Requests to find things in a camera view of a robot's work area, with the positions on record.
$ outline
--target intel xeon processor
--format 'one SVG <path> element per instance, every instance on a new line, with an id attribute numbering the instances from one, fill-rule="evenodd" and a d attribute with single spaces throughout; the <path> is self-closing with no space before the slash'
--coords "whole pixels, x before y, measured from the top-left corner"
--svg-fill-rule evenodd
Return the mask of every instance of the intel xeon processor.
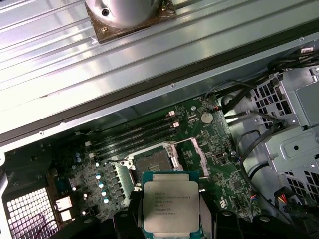
<path id="1" fill-rule="evenodd" d="M 186 233 L 199 229 L 199 190 L 193 181 L 150 181 L 144 184 L 144 230 Z"/>

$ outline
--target microchip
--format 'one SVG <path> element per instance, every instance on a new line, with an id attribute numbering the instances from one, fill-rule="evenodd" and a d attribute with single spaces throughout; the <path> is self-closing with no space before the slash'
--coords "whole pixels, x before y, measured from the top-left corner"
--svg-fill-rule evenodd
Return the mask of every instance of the microchip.
<path id="1" fill-rule="evenodd" d="M 142 157 L 136 160 L 136 170 L 142 178 L 143 172 L 172 171 L 170 159 L 166 150 L 155 152 L 150 156 Z"/>
<path id="2" fill-rule="evenodd" d="M 125 199 L 125 195 L 121 195 L 117 199 L 118 199 L 119 202 L 121 202 L 121 201 L 123 201 Z"/>
<path id="3" fill-rule="evenodd" d="M 122 190 L 122 189 L 117 190 L 117 191 L 115 192 L 115 195 L 116 195 L 116 196 L 120 196 L 120 195 L 122 195 L 122 194 L 123 194 L 123 190 Z"/>
<path id="4" fill-rule="evenodd" d="M 242 187 L 242 184 L 240 181 L 233 182 L 233 185 L 234 185 L 234 189 L 239 189 Z"/>
<path id="5" fill-rule="evenodd" d="M 120 179 L 119 179 L 118 177 L 113 178 L 113 179 L 111 180 L 111 183 L 112 183 L 112 184 L 116 184 L 119 180 L 120 180 Z"/>
<path id="6" fill-rule="evenodd" d="M 117 183 L 117 184 L 113 185 L 113 188 L 114 188 L 114 190 L 118 190 L 118 189 L 120 189 L 121 186 L 122 185 L 120 183 Z"/>
<path id="7" fill-rule="evenodd" d="M 146 232 L 198 231 L 199 190 L 196 182 L 149 181 L 144 184 L 143 197 L 143 228 Z"/>

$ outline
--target capacitor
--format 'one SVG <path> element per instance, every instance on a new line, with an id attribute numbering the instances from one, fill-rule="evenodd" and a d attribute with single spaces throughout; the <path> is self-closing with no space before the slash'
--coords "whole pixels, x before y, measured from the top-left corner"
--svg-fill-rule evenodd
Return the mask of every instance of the capacitor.
<path id="1" fill-rule="evenodd" d="M 106 204 L 106 203 L 109 203 L 110 199 L 109 198 L 105 198 L 103 199 L 103 202 Z"/>
<path id="2" fill-rule="evenodd" d="M 104 187 L 104 183 L 100 182 L 99 183 L 99 188 L 103 188 Z"/>
<path id="3" fill-rule="evenodd" d="M 74 186 L 74 187 L 72 187 L 72 190 L 73 191 L 77 191 L 77 190 L 79 190 L 81 187 L 80 186 Z"/>
<path id="4" fill-rule="evenodd" d="M 85 192 L 83 193 L 84 198 L 88 198 L 91 195 L 91 192 Z"/>

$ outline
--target wire bundle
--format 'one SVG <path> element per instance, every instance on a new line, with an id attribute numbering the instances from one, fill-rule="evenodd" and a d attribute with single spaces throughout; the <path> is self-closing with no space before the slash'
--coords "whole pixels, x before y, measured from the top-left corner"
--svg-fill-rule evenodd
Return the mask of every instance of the wire bundle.
<path id="1" fill-rule="evenodd" d="M 284 58 L 272 61 L 268 64 L 266 71 L 262 71 L 262 73 L 260 73 L 258 76 L 253 77 L 245 82 L 239 82 L 230 79 L 218 83 L 205 94 L 204 100 L 206 100 L 208 95 L 211 93 L 214 93 L 217 98 L 220 98 L 241 89 L 241 91 L 223 107 L 223 113 L 226 114 L 233 109 L 253 88 L 269 80 L 270 75 L 277 72 L 281 73 L 283 69 L 287 68 L 302 68 L 316 65 L 319 65 L 319 52 L 291 54 Z M 229 82 L 235 82 L 237 85 L 215 92 L 218 87 L 228 84 Z"/>
<path id="2" fill-rule="evenodd" d="M 280 200 L 280 201 L 282 201 L 284 204 L 287 204 L 288 203 L 288 200 L 287 200 L 287 198 L 286 198 L 286 195 L 283 193 L 282 195 L 280 195 L 279 197 L 278 197 L 278 199 Z"/>

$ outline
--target green circuit board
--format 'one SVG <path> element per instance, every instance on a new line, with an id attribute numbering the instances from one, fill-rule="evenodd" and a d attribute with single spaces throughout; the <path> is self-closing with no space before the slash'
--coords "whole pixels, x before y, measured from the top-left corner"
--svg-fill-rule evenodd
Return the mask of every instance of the green circuit board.
<path id="1" fill-rule="evenodd" d="M 75 184 L 82 184 L 92 193 L 89 200 L 81 201 L 80 207 L 98 205 L 96 216 L 102 220 L 108 213 L 127 207 L 129 194 L 139 185 L 142 171 L 170 169 L 166 163 L 170 160 L 169 152 L 160 146 L 165 142 L 176 147 L 178 161 L 185 171 L 199 171 L 200 189 L 212 192 L 212 200 L 220 208 L 237 212 L 246 220 L 252 219 L 260 209 L 256 202 L 250 205 L 250 188 L 241 175 L 237 158 L 231 155 L 232 137 L 222 111 L 214 110 L 216 105 L 218 101 L 214 97 L 209 102 L 197 97 L 108 130 L 91 132 L 85 136 L 85 142 L 74 144 L 73 149 L 68 146 L 65 151 L 70 155 L 80 151 L 81 162 L 73 159 L 69 164 L 73 169 L 70 168 L 65 177 L 71 177 Z M 196 140 L 204 154 L 206 172 L 201 164 L 203 155 L 198 153 L 191 139 Z M 121 160 L 141 150 L 143 153 L 132 160 L 134 167 L 121 165 Z M 109 177 L 112 172 L 116 173 L 116 183 L 122 186 L 124 199 L 121 197 L 120 201 L 113 190 L 114 178 Z M 95 178 L 97 173 L 102 175 L 100 180 Z M 103 190 L 108 191 L 108 204 L 103 203 L 99 182 L 103 182 Z"/>

